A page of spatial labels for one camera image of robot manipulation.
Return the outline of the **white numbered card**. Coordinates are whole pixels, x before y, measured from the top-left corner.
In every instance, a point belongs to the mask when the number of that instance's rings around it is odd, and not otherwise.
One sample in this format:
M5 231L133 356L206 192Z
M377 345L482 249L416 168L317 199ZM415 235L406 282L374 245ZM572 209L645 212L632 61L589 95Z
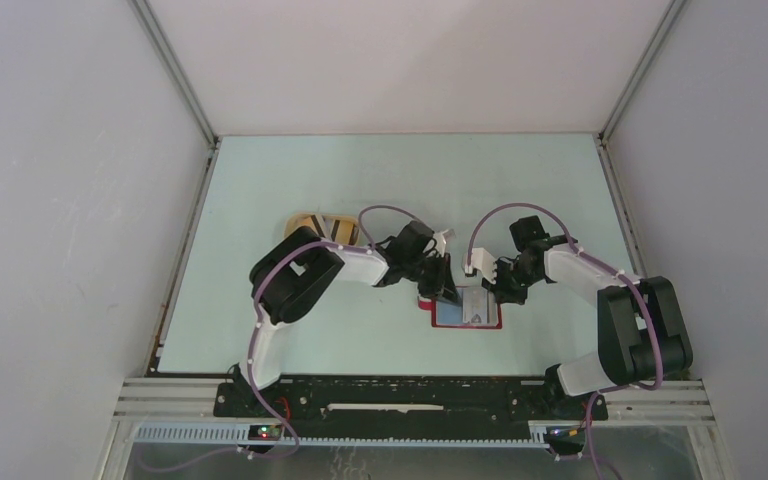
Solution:
M487 291L481 287L469 287L462 295L462 322L466 325L479 326L489 323Z

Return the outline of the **red card holder wallet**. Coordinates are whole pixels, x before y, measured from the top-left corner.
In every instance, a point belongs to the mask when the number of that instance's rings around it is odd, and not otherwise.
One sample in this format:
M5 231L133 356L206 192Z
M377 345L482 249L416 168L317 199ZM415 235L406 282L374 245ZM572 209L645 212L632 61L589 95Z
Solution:
M480 286L459 286L460 305L418 297L421 311L430 314L431 326L441 329L500 330L500 306L493 294Z

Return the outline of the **beige oval tray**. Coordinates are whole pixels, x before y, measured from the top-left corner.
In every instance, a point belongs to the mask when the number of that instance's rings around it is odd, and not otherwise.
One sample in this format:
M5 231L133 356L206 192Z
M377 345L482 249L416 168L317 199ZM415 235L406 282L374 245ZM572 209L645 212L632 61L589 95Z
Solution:
M360 227L355 217L347 215L302 212L291 216L285 223L283 237L286 238L301 227L311 228L326 240L349 246L360 242Z

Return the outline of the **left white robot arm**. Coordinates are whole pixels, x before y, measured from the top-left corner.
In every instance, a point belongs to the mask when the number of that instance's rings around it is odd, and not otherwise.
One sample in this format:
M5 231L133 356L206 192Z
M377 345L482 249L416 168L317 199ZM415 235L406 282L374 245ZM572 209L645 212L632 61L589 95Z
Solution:
M378 288L402 280L416 284L418 296L462 304L451 269L448 244L454 231L435 231L412 220L379 244L353 246L327 240L302 226L252 268L254 330L241 371L246 380L237 402L252 416L264 416L276 403L272 386L283 373L291 325L307 315L336 281Z

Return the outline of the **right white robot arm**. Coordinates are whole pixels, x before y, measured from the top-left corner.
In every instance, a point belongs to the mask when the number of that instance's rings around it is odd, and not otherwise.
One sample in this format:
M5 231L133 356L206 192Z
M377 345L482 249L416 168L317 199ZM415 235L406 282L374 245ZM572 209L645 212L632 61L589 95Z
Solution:
M540 282L560 284L596 310L594 352L548 368L545 411L566 418L582 395L632 384L654 387L690 368L693 350L673 284L626 274L585 253L576 240L549 235L536 216L510 225L514 257L481 260L482 286L500 304L522 305Z

